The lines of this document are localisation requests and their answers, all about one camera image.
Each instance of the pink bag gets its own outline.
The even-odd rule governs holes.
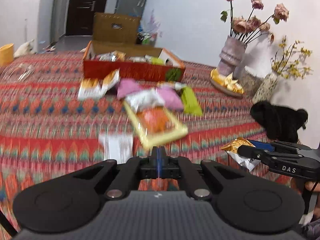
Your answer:
[[[133,79],[121,78],[118,84],[117,98],[125,98],[129,94],[139,92],[141,90],[142,87],[140,87]]]
[[[180,99],[180,97],[177,95],[175,90],[173,90],[170,87],[161,87],[156,88],[157,93],[163,98],[165,101],[165,107],[168,109],[175,109],[175,110],[183,110],[184,106]]]

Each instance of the floral vase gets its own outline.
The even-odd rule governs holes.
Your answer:
[[[258,103],[260,101],[269,101],[279,82],[279,75],[272,71],[266,75],[262,84],[258,88],[256,94],[253,96],[252,103]]]
[[[220,62],[217,70],[219,74],[228,76],[234,72],[235,68],[241,63],[247,44],[228,36],[224,47],[220,53]]]

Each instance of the red box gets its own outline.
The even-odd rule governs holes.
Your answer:
[[[84,78],[104,79],[113,70],[120,69],[120,77],[144,81],[181,81],[185,71],[184,63],[166,49],[147,45],[136,45],[138,17],[117,14],[96,13],[93,27],[93,40],[89,42],[84,54]],[[98,54],[120,51],[129,57],[145,55],[159,57],[173,66],[152,65],[140,62],[108,62],[95,58]]]

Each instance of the pink vase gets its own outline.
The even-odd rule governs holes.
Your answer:
[[[228,76],[241,63],[247,44],[228,36],[220,53],[220,62],[217,70],[219,74]]]

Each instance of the dark wooden door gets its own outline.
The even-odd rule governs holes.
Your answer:
[[[95,12],[104,12],[107,0],[70,0],[66,35],[92,35]]]

